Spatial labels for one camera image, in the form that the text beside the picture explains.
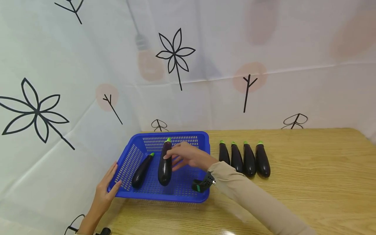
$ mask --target purple eggplant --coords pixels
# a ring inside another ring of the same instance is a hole
[[[227,151],[226,144],[222,140],[219,143],[219,161],[230,165],[229,152]]]
[[[242,173],[243,161],[241,159],[239,148],[235,142],[231,143],[231,166],[235,168],[237,172]]]
[[[145,180],[147,170],[150,166],[150,163],[153,160],[153,157],[154,157],[154,153],[151,153],[150,155],[146,156],[146,158],[142,161],[140,166],[137,168],[132,178],[132,187],[140,188],[142,186]]]
[[[267,178],[270,176],[270,165],[262,141],[256,145],[256,167],[258,173]]]
[[[244,164],[243,164],[243,174],[248,177],[253,177],[256,174],[256,159],[253,155],[251,146],[244,141]]]
[[[172,159],[163,159],[163,157],[166,155],[167,151],[171,149],[171,147],[171,138],[169,137],[163,144],[161,159],[159,161],[158,167],[158,180],[159,183],[163,186],[167,186],[169,184],[172,176]]]

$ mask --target wooden table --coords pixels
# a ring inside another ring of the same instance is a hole
[[[253,150],[262,140],[269,179],[251,179],[318,234],[376,234],[376,147],[354,129],[208,131],[211,155],[219,141]],[[98,230],[114,235],[271,234],[215,186],[203,204],[118,199]]]

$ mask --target beige sleeve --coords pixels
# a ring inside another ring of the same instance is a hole
[[[249,211],[275,235],[314,235],[316,232],[287,207],[255,185],[225,162],[213,164],[209,170],[216,187]]]

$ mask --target black wristband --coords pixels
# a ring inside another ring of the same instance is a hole
[[[205,192],[210,186],[214,184],[215,185],[215,179],[211,175],[210,172],[207,172],[203,180],[194,179],[192,183],[192,190],[203,193]]]

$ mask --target white backdrop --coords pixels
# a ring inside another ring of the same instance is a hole
[[[376,142],[372,0],[0,0],[0,29],[4,232],[63,234],[140,131]]]

